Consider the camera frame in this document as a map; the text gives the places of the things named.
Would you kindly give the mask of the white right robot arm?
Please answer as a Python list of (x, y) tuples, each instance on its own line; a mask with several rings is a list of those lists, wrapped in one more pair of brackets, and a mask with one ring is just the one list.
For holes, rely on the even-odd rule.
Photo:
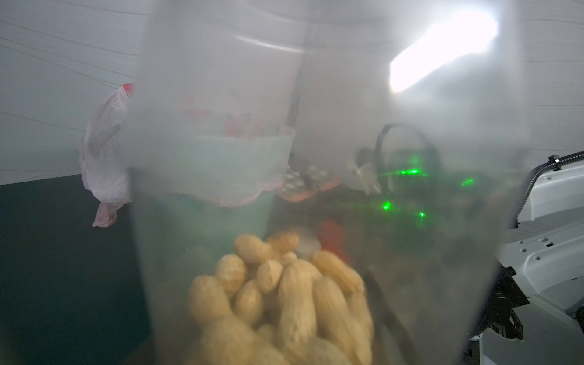
[(583, 153), (528, 173), (463, 364), (583, 362)]

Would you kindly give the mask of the red lid peanut jar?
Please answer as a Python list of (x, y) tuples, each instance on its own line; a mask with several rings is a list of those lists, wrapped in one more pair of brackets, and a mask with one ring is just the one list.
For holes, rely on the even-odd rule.
[(159, 1), (123, 135), (158, 364), (460, 364), (526, 172), (513, 1)]

